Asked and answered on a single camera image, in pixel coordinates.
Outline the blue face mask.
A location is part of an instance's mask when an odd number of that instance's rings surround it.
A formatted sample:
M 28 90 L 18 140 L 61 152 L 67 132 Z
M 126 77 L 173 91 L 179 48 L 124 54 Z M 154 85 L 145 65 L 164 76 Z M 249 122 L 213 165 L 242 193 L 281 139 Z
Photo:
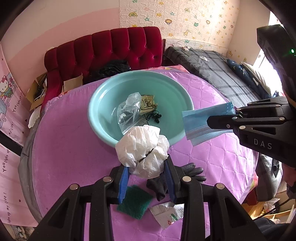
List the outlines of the blue face mask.
M 192 145 L 196 146 L 224 133 L 233 132 L 233 130 L 225 128 L 212 129 L 208 126 L 207 120 L 209 116 L 234 114 L 235 109 L 232 102 L 203 109 L 183 111 L 183 124 L 187 140 L 190 140 Z

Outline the white plastic bag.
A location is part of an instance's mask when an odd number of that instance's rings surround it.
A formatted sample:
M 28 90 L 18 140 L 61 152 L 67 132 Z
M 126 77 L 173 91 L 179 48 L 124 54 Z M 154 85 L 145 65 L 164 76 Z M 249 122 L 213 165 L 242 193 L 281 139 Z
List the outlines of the white plastic bag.
M 134 126 L 115 145 L 117 157 L 129 173 L 143 179 L 159 177 L 170 144 L 156 126 Z

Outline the red velvet tufted sofa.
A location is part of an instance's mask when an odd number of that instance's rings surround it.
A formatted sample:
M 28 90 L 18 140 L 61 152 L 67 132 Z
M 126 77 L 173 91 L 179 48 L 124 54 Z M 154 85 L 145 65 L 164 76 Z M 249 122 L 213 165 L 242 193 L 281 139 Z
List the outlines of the red velvet tufted sofa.
M 61 93 L 66 80 L 87 77 L 112 60 L 125 60 L 132 70 L 159 67 L 163 51 L 158 27 L 105 30 L 55 47 L 44 56 L 48 85 L 42 107 Z

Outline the beige printed pouch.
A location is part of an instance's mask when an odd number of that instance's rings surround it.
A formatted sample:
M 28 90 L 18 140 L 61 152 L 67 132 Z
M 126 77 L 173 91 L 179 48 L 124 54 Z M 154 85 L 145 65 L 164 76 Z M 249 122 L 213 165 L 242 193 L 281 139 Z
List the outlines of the beige printed pouch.
M 141 103 L 140 103 L 140 115 L 144 115 L 150 113 L 157 109 L 157 104 L 154 102 L 153 95 L 142 95 Z

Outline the dark plaid bed blanket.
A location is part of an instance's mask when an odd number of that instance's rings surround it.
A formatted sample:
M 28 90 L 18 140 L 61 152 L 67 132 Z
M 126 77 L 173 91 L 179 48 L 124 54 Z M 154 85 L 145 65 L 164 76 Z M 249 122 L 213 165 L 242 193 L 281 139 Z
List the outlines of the dark plaid bed blanket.
M 227 58 L 218 52 L 196 49 L 186 51 L 181 47 L 168 47 L 164 56 L 207 81 L 237 108 L 261 100 L 260 96 L 231 70 Z

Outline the black earphones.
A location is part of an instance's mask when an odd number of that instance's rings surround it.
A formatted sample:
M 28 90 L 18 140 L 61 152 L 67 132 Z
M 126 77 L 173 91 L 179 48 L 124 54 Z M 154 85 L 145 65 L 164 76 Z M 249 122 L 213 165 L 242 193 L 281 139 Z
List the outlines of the black earphones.
M 155 123 L 159 123 L 159 119 L 162 117 L 162 115 L 159 113 L 158 110 L 153 110 L 150 113 L 145 114 L 144 117 L 146 121 L 152 119 Z

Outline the clear zip plastic bag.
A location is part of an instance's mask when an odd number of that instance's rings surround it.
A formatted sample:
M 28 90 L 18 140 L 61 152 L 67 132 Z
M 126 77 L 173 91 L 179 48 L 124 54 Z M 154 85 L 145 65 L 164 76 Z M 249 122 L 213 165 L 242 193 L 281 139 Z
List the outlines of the clear zip plastic bag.
M 139 92 L 130 94 L 117 108 L 117 123 L 123 135 L 134 126 L 143 126 L 147 122 L 140 115 L 142 96 Z

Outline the black knit gloves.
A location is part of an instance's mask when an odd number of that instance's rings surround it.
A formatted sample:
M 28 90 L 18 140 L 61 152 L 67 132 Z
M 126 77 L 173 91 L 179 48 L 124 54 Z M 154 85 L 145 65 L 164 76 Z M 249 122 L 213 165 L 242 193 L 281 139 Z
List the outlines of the black knit gloves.
M 194 163 L 181 166 L 181 169 L 186 176 L 192 177 L 199 182 L 206 181 L 206 177 L 201 176 L 203 168 L 196 167 Z M 157 201 L 162 201 L 168 193 L 168 186 L 166 184 L 164 172 L 160 173 L 159 177 L 148 179 L 146 187 L 155 193 Z

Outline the teal plastic basin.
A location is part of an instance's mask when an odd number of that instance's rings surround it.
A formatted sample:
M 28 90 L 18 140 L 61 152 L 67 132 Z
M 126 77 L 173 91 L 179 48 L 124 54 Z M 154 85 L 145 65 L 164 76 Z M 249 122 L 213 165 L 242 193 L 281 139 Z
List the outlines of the teal plastic basin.
M 170 145 L 185 136 L 182 112 L 194 104 L 178 79 L 182 72 L 130 71 L 115 75 L 97 87 L 88 105 L 95 134 L 111 147 L 133 126 L 160 129 Z

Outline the green scouring pad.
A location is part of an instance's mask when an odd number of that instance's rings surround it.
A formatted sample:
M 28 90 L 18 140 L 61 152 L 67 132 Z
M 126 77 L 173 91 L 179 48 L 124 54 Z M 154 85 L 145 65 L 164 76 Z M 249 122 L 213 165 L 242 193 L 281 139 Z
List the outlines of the green scouring pad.
M 137 185 L 129 186 L 125 198 L 117 207 L 117 211 L 140 220 L 144 216 L 152 199 L 152 195 L 139 188 Z

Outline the black garment on sofa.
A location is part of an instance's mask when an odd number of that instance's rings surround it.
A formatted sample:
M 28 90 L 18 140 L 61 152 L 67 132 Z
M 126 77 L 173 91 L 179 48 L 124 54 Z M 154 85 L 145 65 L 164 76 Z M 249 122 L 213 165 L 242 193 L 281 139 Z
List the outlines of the black garment on sofa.
M 89 84 L 130 70 L 131 67 L 126 60 L 112 60 L 100 69 L 90 70 L 89 74 L 83 77 L 83 84 Z

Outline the navy star pillow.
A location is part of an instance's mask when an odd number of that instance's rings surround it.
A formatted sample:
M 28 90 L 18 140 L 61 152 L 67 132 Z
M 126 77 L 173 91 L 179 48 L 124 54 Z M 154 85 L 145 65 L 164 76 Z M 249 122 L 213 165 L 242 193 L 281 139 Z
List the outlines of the navy star pillow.
M 227 59 L 230 69 L 248 85 L 261 99 L 271 98 L 271 95 L 262 87 L 262 85 L 250 75 L 241 65 L 231 59 Z

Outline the white green printed packet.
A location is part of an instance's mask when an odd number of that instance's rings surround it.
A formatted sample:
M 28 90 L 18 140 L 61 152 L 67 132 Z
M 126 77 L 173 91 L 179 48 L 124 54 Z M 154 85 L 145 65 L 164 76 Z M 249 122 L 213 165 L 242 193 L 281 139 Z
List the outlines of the white green printed packet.
M 149 210 L 163 229 L 181 220 L 184 216 L 184 204 L 174 204 L 173 202 L 161 203 L 150 207 Z

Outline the pink cartoon curtain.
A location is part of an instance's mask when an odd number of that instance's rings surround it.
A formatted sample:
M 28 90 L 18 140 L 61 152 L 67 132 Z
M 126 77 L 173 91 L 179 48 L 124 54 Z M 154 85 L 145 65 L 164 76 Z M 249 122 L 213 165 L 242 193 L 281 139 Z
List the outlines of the pink cartoon curtain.
M 1 221 L 8 225 L 37 226 L 25 201 L 18 173 L 20 155 L 29 134 L 30 103 L 0 56 L 1 80 Z

